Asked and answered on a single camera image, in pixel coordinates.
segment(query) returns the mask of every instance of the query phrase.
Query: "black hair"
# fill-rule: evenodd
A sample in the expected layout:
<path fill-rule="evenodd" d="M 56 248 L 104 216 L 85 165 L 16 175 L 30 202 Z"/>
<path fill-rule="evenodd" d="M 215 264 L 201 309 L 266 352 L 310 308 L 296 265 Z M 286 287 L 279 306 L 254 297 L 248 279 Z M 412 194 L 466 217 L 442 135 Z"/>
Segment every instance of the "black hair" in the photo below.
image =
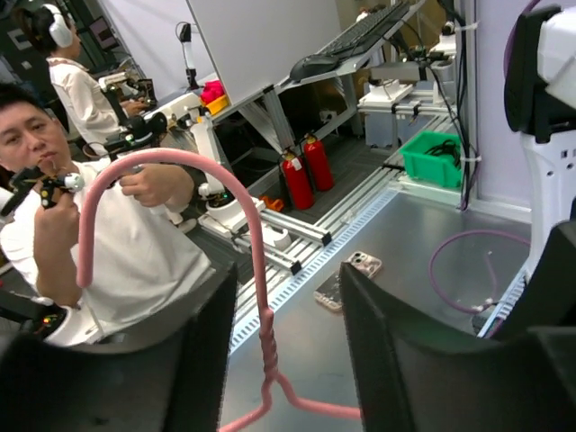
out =
<path fill-rule="evenodd" d="M 16 84 L 0 83 L 0 112 L 15 104 L 30 104 L 44 112 L 40 101 Z"/>
<path fill-rule="evenodd" d="M 50 35 L 50 26 L 54 23 L 54 15 L 48 8 L 41 6 L 32 12 L 23 7 L 15 7 L 11 16 L 28 42 L 40 54 L 48 56 L 58 48 Z M 64 16 L 64 21 L 66 26 L 70 28 L 70 22 L 66 16 Z"/>

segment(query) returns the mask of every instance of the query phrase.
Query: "man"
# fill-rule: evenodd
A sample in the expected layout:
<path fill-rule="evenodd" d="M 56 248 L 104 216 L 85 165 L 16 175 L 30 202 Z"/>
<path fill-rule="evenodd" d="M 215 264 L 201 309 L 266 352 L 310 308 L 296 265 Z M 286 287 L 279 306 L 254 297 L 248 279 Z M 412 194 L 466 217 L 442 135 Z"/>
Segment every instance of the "man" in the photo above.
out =
<path fill-rule="evenodd" d="M 147 165 L 107 190 L 95 224 L 94 281 L 76 284 L 79 212 L 103 161 L 76 163 L 60 124 L 27 93 L 0 84 L 0 165 L 18 172 L 40 166 L 48 175 L 79 173 L 86 183 L 44 210 L 29 193 L 0 232 L 6 257 L 42 296 L 92 308 L 109 334 L 146 318 L 189 292 L 210 273 L 208 257 L 166 217 L 150 210 L 165 204 L 180 212 L 194 195 L 194 180 L 180 166 Z"/>

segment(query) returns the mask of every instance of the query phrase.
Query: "white wall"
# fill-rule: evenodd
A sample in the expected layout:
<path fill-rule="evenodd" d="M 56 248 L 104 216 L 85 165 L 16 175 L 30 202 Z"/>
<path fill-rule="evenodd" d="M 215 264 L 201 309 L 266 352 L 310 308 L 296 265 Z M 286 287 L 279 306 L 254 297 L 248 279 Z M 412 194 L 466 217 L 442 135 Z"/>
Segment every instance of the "white wall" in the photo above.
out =
<path fill-rule="evenodd" d="M 185 0 L 99 0 L 100 6 L 119 33 L 126 49 L 144 74 L 154 80 L 158 98 L 187 86 L 182 46 L 176 26 L 191 23 L 192 14 Z M 193 34 L 193 61 L 197 78 L 214 69 L 200 34 Z"/>
<path fill-rule="evenodd" d="M 341 32 L 336 0 L 187 2 L 231 104 L 280 83 Z"/>
<path fill-rule="evenodd" d="M 483 199 L 529 207 L 530 177 L 517 134 L 504 113 L 504 49 L 528 0 L 479 0 L 478 139 L 482 155 L 479 192 Z M 544 0 L 540 5 L 575 6 L 575 0 Z"/>

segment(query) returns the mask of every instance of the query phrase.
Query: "computer mouse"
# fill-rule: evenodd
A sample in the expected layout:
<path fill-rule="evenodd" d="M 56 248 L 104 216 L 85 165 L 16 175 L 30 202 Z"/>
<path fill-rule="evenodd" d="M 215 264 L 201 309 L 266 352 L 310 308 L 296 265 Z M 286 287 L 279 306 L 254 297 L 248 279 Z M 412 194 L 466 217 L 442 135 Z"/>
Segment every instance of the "computer mouse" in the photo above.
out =
<path fill-rule="evenodd" d="M 303 58 L 294 65 L 290 71 L 290 79 L 298 83 L 305 78 L 315 77 L 334 70 L 339 63 L 340 60 L 336 56 L 313 54 Z"/>

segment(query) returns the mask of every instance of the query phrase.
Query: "white shirt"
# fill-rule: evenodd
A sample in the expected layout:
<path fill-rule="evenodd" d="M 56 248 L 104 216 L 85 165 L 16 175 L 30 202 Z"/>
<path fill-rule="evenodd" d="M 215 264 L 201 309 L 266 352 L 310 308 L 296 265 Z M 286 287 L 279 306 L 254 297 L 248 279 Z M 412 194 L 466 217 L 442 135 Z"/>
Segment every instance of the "white shirt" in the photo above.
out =
<path fill-rule="evenodd" d="M 86 190 L 103 163 L 76 164 L 86 187 L 74 202 L 82 211 Z M 38 278 L 33 257 L 34 214 L 40 196 L 30 192 L 0 231 L 0 245 L 14 268 L 32 287 Z M 208 257 L 166 216 L 142 207 L 115 185 L 98 204 L 94 235 L 94 280 L 83 302 L 93 310 L 105 334 L 132 325 L 188 293 L 211 271 Z M 78 246 L 71 249 L 74 262 Z"/>
<path fill-rule="evenodd" d="M 104 144 L 120 132 L 114 109 L 85 67 L 67 58 L 49 58 L 48 64 L 58 98 L 87 144 Z"/>

